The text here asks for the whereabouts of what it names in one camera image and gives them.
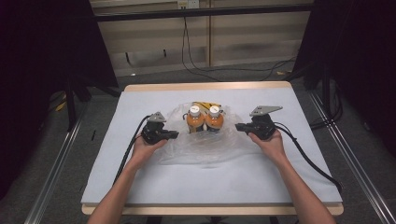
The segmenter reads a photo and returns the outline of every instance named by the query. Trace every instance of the black handheld controller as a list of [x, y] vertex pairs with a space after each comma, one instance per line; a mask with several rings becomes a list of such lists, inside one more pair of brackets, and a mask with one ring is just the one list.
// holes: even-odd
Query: black handheld controller
[[270, 115], [255, 116], [251, 118], [250, 123], [235, 124], [236, 130], [239, 132], [254, 133], [261, 140], [269, 139], [275, 132], [276, 126], [272, 122]]
[[178, 137], [177, 131], [163, 130], [164, 124], [162, 122], [151, 122], [148, 121], [146, 126], [143, 128], [142, 137], [145, 141], [154, 145], [163, 139], [175, 139]]

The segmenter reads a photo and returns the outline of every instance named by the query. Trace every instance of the plastic bag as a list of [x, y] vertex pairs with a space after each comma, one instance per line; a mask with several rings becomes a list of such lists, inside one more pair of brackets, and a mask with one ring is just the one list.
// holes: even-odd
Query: plastic bag
[[245, 133], [236, 130], [235, 123], [242, 120], [228, 106], [221, 107], [224, 123], [218, 132], [190, 133], [183, 119], [190, 107], [191, 103], [180, 105], [166, 116], [165, 128], [178, 131], [179, 135], [161, 150], [160, 164], [208, 164], [261, 153]]

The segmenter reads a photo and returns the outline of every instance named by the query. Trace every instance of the yellow object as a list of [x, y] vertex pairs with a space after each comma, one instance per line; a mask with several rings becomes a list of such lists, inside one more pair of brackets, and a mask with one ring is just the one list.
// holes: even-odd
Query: yellow object
[[58, 106], [56, 106], [55, 111], [60, 111], [64, 108], [64, 106], [66, 105], [66, 102], [63, 102], [61, 104], [59, 104]]
[[277, 75], [280, 75], [280, 76], [282, 76], [282, 75], [289, 75], [291, 73], [291, 71], [277, 71], [276, 72], [276, 74]]

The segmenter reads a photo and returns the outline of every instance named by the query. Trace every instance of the cable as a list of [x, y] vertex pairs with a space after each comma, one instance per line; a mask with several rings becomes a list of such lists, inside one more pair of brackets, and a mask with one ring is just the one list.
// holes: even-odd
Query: cable
[[218, 80], [218, 79], [216, 79], [216, 78], [214, 78], [214, 77], [210, 77], [210, 76], [203, 75], [203, 74], [199, 74], [199, 73], [194, 73], [194, 72], [192, 72], [192, 71], [186, 66], [186, 64], [184, 63], [184, 45], [185, 45], [185, 44], [184, 44], [184, 43], [185, 43], [185, 42], [184, 42], [184, 39], [185, 39], [186, 36], [187, 36], [187, 45], [188, 45], [188, 52], [189, 52], [189, 57], [190, 57], [191, 64], [192, 64], [192, 66], [193, 66], [195, 69], [197, 69], [198, 71], [201, 71], [201, 72], [215, 72], [215, 71], [250, 71], [250, 72], [266, 72], [266, 71], [271, 71], [270, 74], [267, 75], [267, 77], [265, 77], [265, 78], [263, 78], [263, 79], [260, 80], [260, 81], [264, 81], [265, 79], [267, 79], [269, 76], [272, 75], [274, 69], [279, 68], [279, 67], [285, 65], [286, 63], [295, 62], [294, 59], [296, 58], [296, 57], [292, 57], [292, 58], [290, 58], [290, 59], [288, 59], [288, 60], [286, 60], [286, 61], [282, 61], [282, 62], [276, 63], [273, 67], [271, 67], [271, 68], [266, 68], [266, 69], [250, 69], [250, 68], [214, 68], [214, 69], [202, 69], [202, 68], [199, 68], [199, 67], [197, 67], [197, 66], [195, 65], [195, 63], [193, 62], [192, 57], [191, 57], [191, 45], [190, 45], [189, 29], [188, 29], [188, 27], [187, 27], [186, 18], [184, 18], [183, 46], [182, 46], [182, 50], [181, 50], [181, 61], [182, 61], [182, 63], [183, 63], [183, 66], [184, 66], [190, 73], [192, 73], [192, 74], [194, 74], [194, 75], [202, 76], [202, 77], [209, 77], [209, 78], [214, 79], [214, 80], [219, 81], [219, 82], [220, 82], [220, 80]]
[[129, 143], [129, 146], [128, 146], [128, 148], [126, 149], [125, 154], [124, 154], [124, 156], [123, 156], [123, 158], [122, 158], [122, 162], [121, 162], [121, 164], [120, 164], [119, 170], [117, 171], [116, 178], [114, 179], [113, 185], [116, 183], [117, 179], [120, 177], [120, 174], [121, 174], [121, 172], [122, 172], [122, 170], [123, 170], [123, 167], [124, 167], [124, 165], [125, 165], [126, 159], [128, 158], [128, 155], [129, 155], [129, 153], [131, 152], [131, 148], [132, 148], [132, 146], [134, 145], [134, 141], [136, 141], [136, 136], [137, 136], [137, 134], [139, 133], [140, 127], [142, 126], [143, 122], [144, 122], [146, 119], [148, 119], [148, 118], [149, 118], [149, 115], [145, 116], [145, 117], [142, 119], [142, 121], [140, 121], [139, 126], [137, 126], [136, 132], [134, 132], [134, 136], [132, 137], [132, 140], [131, 140], [131, 142]]
[[276, 125], [276, 128], [281, 130], [282, 132], [284, 132], [285, 134], [287, 134], [289, 136], [289, 138], [293, 141], [294, 145], [297, 147], [297, 149], [300, 151], [301, 155], [303, 156], [303, 158], [306, 160], [306, 162], [308, 162], [308, 164], [314, 168], [314, 170], [316, 170], [320, 175], [324, 176], [326, 179], [330, 180], [332, 183], [334, 183], [334, 185], [337, 187], [338, 192], [342, 192], [343, 187], [341, 186], [341, 184], [335, 180], [334, 178], [332, 178], [331, 176], [327, 175], [326, 173], [324, 173], [322, 170], [320, 170], [320, 168], [318, 168], [309, 158], [308, 156], [306, 156], [305, 152], [303, 151], [303, 149], [301, 148], [300, 144], [297, 142], [297, 138], [295, 138], [288, 130], [279, 127]]
[[328, 119], [323, 120], [322, 122], [315, 122], [316, 120], [318, 120], [315, 119], [312, 123], [309, 124], [311, 130], [323, 128], [329, 124], [335, 123], [337, 120], [339, 120], [342, 117], [344, 113], [344, 109], [341, 102], [341, 96], [338, 87], [336, 87], [333, 100], [334, 100], [334, 107], [336, 108], [335, 113], [333, 115], [330, 114], [330, 117]]
[[189, 46], [189, 54], [190, 54], [190, 60], [191, 60], [191, 52], [190, 52], [190, 38], [189, 38], [189, 31], [187, 30], [187, 23], [186, 23], [186, 18], [184, 18], [184, 32], [183, 32], [183, 45], [181, 47], [181, 62], [183, 63], [183, 66], [186, 68], [187, 71], [189, 71], [191, 74], [196, 75], [196, 76], [201, 76], [201, 77], [208, 77], [210, 79], [213, 79], [217, 82], [222, 82], [221, 80], [215, 78], [215, 77], [210, 77], [204, 74], [200, 74], [200, 73], [194, 73], [192, 72], [184, 63], [184, 39], [185, 36], [187, 34], [187, 41], [188, 41], [188, 46]]
[[286, 125], [284, 125], [283, 123], [279, 123], [279, 122], [274, 122], [274, 124], [278, 124], [281, 125], [282, 127], [284, 127], [286, 130], [288, 130], [289, 133], [291, 133], [291, 131], [289, 130], [288, 127], [286, 127]]

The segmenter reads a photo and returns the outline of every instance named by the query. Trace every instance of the table edge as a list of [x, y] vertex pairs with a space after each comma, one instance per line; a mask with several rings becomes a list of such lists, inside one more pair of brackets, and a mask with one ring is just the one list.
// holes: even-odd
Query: table edge
[[124, 91], [192, 91], [261, 88], [291, 88], [291, 84], [288, 81], [136, 84], [126, 86]]
[[[333, 216], [344, 213], [342, 203], [325, 204]], [[83, 204], [82, 213], [92, 214], [95, 205]], [[286, 216], [297, 215], [292, 205], [269, 205], [269, 206], [125, 206], [123, 215], [134, 216]]]

